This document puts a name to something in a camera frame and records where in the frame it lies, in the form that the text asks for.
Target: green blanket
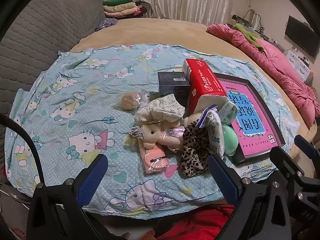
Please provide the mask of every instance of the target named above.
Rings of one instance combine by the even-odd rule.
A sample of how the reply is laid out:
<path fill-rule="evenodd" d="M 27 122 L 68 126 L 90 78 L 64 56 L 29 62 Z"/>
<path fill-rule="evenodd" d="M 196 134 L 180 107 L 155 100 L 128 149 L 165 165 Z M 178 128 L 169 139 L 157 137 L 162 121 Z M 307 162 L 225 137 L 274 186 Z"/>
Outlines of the green blanket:
<path fill-rule="evenodd" d="M 240 23 L 237 23 L 235 25 L 233 25 L 232 27 L 234 30 L 240 31 L 245 38 L 247 39 L 247 41 L 249 41 L 250 44 L 252 44 L 253 46 L 255 46 L 256 48 L 258 48 L 258 50 L 260 52 L 263 52 L 263 47 L 257 43 L 256 38 L 257 39 L 262 39 L 261 36 L 259 36 L 258 34 L 255 33 L 251 33 L 249 31 L 247 31 L 243 25 L 241 25 Z"/>
<path fill-rule="evenodd" d="M 128 3 L 128 2 L 132 2 L 132 0 L 110 0 L 110 1 L 104 1 L 103 5 L 117 6 L 117 5 Z"/>

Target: pink quilt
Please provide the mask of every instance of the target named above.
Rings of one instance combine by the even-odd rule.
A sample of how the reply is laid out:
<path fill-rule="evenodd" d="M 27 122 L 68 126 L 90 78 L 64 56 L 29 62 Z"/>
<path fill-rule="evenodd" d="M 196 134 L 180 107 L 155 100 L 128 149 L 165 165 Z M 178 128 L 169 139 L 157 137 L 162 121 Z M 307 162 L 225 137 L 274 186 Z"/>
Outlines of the pink quilt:
<path fill-rule="evenodd" d="M 214 36 L 230 42 L 251 57 L 284 90 L 301 114 L 306 126 L 310 128 L 315 117 L 320 115 L 320 105 L 314 92 L 302 82 L 287 58 L 267 41 L 256 39 L 263 46 L 266 55 L 250 44 L 244 35 L 223 24 L 213 24 L 207 31 Z"/>

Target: pink heart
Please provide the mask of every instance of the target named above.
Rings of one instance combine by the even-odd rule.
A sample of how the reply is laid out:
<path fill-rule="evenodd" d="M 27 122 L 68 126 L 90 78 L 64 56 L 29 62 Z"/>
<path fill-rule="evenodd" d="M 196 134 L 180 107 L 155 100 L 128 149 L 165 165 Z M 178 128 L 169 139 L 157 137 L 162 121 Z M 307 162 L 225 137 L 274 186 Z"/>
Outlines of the pink heart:
<path fill-rule="evenodd" d="M 179 169 L 179 165 L 177 164 L 170 164 L 170 166 L 164 168 L 164 176 L 166 178 L 172 178 L 174 173 Z"/>

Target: metal bolt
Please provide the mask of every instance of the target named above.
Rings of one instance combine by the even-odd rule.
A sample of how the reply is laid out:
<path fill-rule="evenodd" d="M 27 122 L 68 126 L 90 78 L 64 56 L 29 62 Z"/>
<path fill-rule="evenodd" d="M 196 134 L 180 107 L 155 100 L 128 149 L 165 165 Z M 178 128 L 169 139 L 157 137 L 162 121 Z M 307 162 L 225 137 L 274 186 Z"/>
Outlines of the metal bolt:
<path fill-rule="evenodd" d="M 72 185 L 75 180 L 73 178 L 67 179 L 64 183 L 67 185 Z"/>
<path fill-rule="evenodd" d="M 272 183 L 272 185 L 273 185 L 275 188 L 279 188 L 279 187 L 280 187 L 280 184 L 279 184 L 278 182 L 276 182 L 276 181 L 274 181 L 274 182 Z"/>
<path fill-rule="evenodd" d="M 242 179 L 242 182 L 243 182 L 244 184 L 250 184 L 250 183 L 251 183 L 251 180 L 248 179 L 248 178 L 243 178 L 243 179 Z"/>
<path fill-rule="evenodd" d="M 36 187 L 37 187 L 37 188 L 42 188 L 42 187 L 43 187 L 43 183 L 42 183 L 42 182 L 39 182 Z"/>

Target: gray quilted headboard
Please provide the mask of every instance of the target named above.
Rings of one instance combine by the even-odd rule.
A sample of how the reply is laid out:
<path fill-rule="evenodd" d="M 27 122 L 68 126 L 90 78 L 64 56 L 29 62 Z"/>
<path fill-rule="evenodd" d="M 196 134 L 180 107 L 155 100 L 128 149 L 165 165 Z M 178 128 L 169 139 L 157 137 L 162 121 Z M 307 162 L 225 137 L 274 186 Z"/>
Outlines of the gray quilted headboard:
<path fill-rule="evenodd" d="M 0 43 L 0 112 L 9 114 L 19 88 L 29 91 L 41 71 L 94 32 L 103 0 L 32 0 Z M 5 127 L 0 126 L 0 183 Z"/>

